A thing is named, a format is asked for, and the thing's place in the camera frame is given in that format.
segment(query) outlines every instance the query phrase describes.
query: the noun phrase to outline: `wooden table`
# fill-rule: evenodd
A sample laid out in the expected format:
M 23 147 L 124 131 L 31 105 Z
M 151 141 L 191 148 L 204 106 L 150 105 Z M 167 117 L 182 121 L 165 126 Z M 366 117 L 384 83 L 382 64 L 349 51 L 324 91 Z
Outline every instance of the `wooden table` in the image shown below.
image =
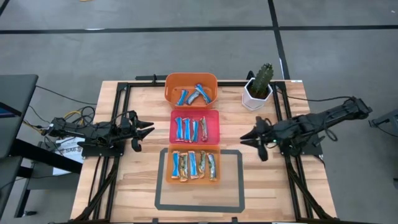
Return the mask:
M 289 96 L 306 97 L 302 82 L 285 82 Z M 111 119 L 117 84 L 117 81 L 103 82 L 95 122 Z M 285 162 L 279 154 L 279 149 L 269 149 L 269 160 L 261 162 L 255 148 L 239 143 L 239 137 L 254 126 L 255 116 L 269 118 L 272 123 L 277 122 L 274 100 L 269 98 L 265 107 L 250 112 L 241 105 L 242 92 L 242 87 L 219 87 L 215 103 L 215 109 L 220 112 L 220 147 L 239 149 L 243 155 L 246 208 L 242 213 L 181 212 L 155 208 L 159 152 L 169 145 L 172 109 L 164 99 L 163 87 L 134 87 L 131 90 L 128 110 L 135 110 L 139 119 L 143 121 L 154 122 L 155 131 L 142 142 L 140 153 L 134 152 L 130 141 L 126 141 L 125 153 L 119 165 L 111 222 L 151 222 L 153 218 L 159 218 L 160 222 L 230 222 L 231 217 L 237 217 L 240 222 L 294 221 Z M 307 101 L 290 99 L 289 102 L 293 116 L 310 112 Z M 71 218 L 77 217 L 87 206 L 97 159 L 91 157 L 84 161 Z M 302 156 L 302 162 L 309 191 L 325 211 L 335 217 L 335 208 L 323 164 L 313 156 Z M 98 186 L 100 167 L 93 194 Z M 301 214 L 304 217 L 302 194 L 298 189 L 297 192 Z M 108 193 L 105 192 L 100 218 L 104 217 L 107 197 Z

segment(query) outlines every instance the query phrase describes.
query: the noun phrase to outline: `gray floor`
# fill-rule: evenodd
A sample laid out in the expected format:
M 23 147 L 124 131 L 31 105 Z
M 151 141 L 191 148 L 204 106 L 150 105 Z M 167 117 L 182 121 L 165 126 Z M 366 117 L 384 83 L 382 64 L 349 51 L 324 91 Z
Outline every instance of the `gray floor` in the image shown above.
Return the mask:
M 398 24 L 395 0 L 277 0 L 275 8 L 280 26 Z M 0 17 L 0 30 L 271 24 L 267 1 L 260 0 L 10 0 Z M 291 79 L 304 81 L 309 98 L 355 95 L 373 108 L 371 118 L 398 108 L 398 30 L 281 34 Z M 0 74 L 36 73 L 39 85 L 92 102 L 103 80 L 171 72 L 238 79 L 264 62 L 275 65 L 275 78 L 282 77 L 273 31 L 0 35 Z M 310 107 L 317 112 L 338 103 Z M 45 119 L 81 107 L 42 90 L 31 105 Z M 30 110 L 25 118 L 42 124 Z M 398 139 L 369 128 L 367 121 L 332 130 L 339 141 L 326 139 L 322 145 L 338 216 L 396 223 L 398 190 L 392 178 L 398 177 Z M 19 137 L 34 144 L 41 140 L 26 127 Z M 27 208 L 39 214 L 12 218 L 22 186 L 23 180 L 14 185 L 1 223 L 68 220 L 76 189 L 33 191 Z

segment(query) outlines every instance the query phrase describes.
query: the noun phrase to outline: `white pot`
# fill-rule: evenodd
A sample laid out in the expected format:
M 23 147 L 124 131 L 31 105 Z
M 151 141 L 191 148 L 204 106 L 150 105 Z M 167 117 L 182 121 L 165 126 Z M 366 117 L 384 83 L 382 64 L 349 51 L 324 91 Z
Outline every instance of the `white pot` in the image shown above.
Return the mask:
M 254 78 L 251 78 L 248 83 L 244 86 L 243 94 L 242 94 L 242 105 L 247 108 L 250 111 L 257 110 L 259 108 L 262 108 L 268 98 L 272 95 L 272 88 L 268 84 L 268 96 L 265 99 L 257 99 L 253 98 L 249 91 L 248 91 L 248 85 L 254 81 Z

